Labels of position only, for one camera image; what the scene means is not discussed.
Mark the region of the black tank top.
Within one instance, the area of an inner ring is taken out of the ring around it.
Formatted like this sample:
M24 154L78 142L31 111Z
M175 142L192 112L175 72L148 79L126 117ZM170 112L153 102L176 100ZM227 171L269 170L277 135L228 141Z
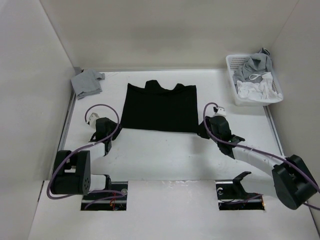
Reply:
M144 88L129 83L120 124L126 129L195 134L197 88L178 83L165 89L157 80L147 81Z

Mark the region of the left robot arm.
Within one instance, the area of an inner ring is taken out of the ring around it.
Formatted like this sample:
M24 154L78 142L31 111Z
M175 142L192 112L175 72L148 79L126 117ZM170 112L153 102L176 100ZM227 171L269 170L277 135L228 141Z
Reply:
M56 154L53 173L46 194L52 200L67 198L73 195L87 195L95 191L100 199L112 195L111 181L108 175L98 175L100 183L91 188L91 162L106 156L122 127L107 117L95 120L95 132L89 142L75 150L59 150Z

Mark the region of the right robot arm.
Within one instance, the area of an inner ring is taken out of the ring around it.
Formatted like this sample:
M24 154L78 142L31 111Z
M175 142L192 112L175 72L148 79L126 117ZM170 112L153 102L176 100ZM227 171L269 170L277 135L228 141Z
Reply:
M204 116L198 135L212 139L220 152L231 159L245 162L270 176L270 180L244 181L250 171L232 179L232 192L236 198L249 201L258 195L277 198L283 205L296 210L320 191L301 157L278 156L243 145L244 138L232 134L227 119L222 115Z

